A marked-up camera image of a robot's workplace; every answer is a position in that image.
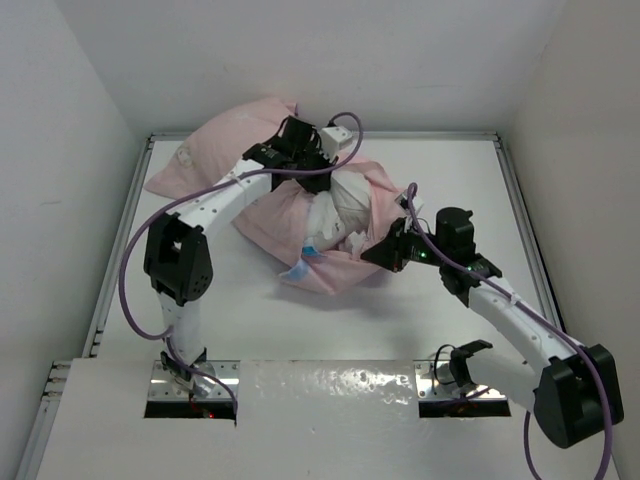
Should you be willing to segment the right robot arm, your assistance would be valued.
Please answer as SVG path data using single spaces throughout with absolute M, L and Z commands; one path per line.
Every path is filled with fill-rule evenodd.
M 456 393 L 490 386 L 532 413 L 546 437 L 560 448 L 616 425 L 624 408 L 613 355 L 602 345 L 563 339 L 527 303 L 519 300 L 501 271 L 476 250 L 472 213 L 447 207 L 433 233 L 398 218 L 362 260 L 394 273 L 410 262 L 438 268 L 444 288 L 487 320 L 519 352 L 511 361 L 492 343 L 475 340 L 455 347 L 432 377 Z

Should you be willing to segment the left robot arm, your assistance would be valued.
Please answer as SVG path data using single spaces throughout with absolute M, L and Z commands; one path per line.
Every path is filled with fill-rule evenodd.
M 330 186 L 328 168 L 339 143 L 330 135 L 335 124 L 318 129 L 287 117 L 275 135 L 245 150 L 216 183 L 173 213 L 164 213 L 148 230 L 144 272 L 151 280 L 169 336 L 161 354 L 163 367 L 181 384 L 206 359 L 200 338 L 200 299 L 214 280 L 209 242 L 243 210 L 295 179 L 311 192 Z

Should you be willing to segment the pink pillowcase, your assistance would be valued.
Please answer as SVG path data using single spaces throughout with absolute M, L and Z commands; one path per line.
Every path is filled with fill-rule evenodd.
M 274 135 L 281 122 L 295 112 L 295 104 L 270 97 L 217 115 L 176 149 L 167 166 L 147 181 L 146 190 L 178 199 L 217 183 L 245 150 Z M 315 195 L 289 180 L 248 206 L 233 222 L 241 234 L 287 265 L 280 275 L 287 284 L 323 294 L 338 294 L 357 285 L 378 270 L 360 259 L 361 252 L 381 241 L 404 214 L 396 203 L 401 189 L 378 162 L 357 156 L 339 170 L 361 173 L 369 181 L 372 210 L 368 228 L 323 252 L 325 257 L 314 261 L 300 282 L 287 281 L 282 275 L 301 256 L 308 209 Z

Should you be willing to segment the white pillow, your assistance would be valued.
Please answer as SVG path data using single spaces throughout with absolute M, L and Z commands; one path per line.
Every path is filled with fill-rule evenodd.
M 341 171 L 331 177 L 330 188 L 314 196 L 308 209 L 304 255 L 316 256 L 368 228 L 372 187 L 358 172 Z

